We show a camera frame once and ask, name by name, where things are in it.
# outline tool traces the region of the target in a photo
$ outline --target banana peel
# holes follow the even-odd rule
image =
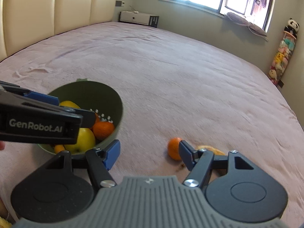
[[[209,150],[209,151],[212,151],[215,155],[226,155],[226,154],[225,154],[224,152],[222,152],[221,150],[219,150],[219,149],[217,149],[217,148],[215,148],[215,147],[212,147],[212,146],[207,146],[207,145],[197,146],[197,150],[202,149],[202,148],[207,149],[207,150]],[[181,169],[183,169],[183,168],[185,168],[185,167],[186,167],[185,164],[182,163],[182,164],[180,165],[180,168],[179,168],[177,171],[179,171],[179,170],[181,170]]]
[[[204,145],[203,146],[197,146],[197,150],[198,149],[202,149],[202,148],[207,149],[207,150],[213,152],[215,155],[226,155],[221,150],[218,150],[217,148],[214,148],[212,146],[204,146]]]

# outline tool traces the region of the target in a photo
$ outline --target cream headboard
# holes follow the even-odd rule
[[[111,21],[116,0],[0,0],[0,61],[29,45]]]

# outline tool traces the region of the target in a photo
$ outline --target green colander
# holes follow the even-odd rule
[[[124,108],[120,96],[113,88],[95,81],[76,81],[58,87],[49,95],[58,97],[60,102],[70,100],[81,109],[98,110],[98,114],[100,116],[103,114],[104,119],[113,121],[115,130],[102,142],[96,144],[99,148],[105,148],[116,138]],[[43,150],[55,154],[54,149],[49,144],[38,145]]]

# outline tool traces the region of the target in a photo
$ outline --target tangerine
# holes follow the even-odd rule
[[[98,140],[104,140],[114,131],[115,127],[110,122],[97,122],[93,126],[93,133]]]
[[[61,151],[64,151],[64,150],[65,150],[65,148],[64,148],[63,145],[55,145],[54,146],[54,151],[55,151],[56,154],[58,154],[58,153],[60,153]]]
[[[168,142],[168,155],[176,161],[181,160],[181,157],[178,153],[178,146],[181,140],[182,138],[175,137]]]
[[[95,116],[96,116],[95,123],[100,122],[100,118],[96,112],[95,112]]]

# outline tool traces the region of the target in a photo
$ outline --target window sill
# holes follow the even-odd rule
[[[183,3],[183,2],[179,2],[179,1],[174,1],[174,0],[159,0],[159,1],[164,1],[164,2],[170,2],[170,3],[176,3],[176,4],[180,4],[180,5],[183,5],[183,6],[187,6],[187,7],[192,7],[192,8],[195,8],[195,9],[198,9],[198,10],[203,10],[205,12],[208,12],[208,13],[211,13],[211,14],[214,14],[218,17],[222,17],[224,18],[225,16],[220,14],[220,13],[215,13],[215,12],[212,12],[208,9],[204,9],[204,8],[201,8],[201,7],[198,7],[198,6],[193,6],[193,5],[190,5],[190,4],[187,4],[187,3]]]

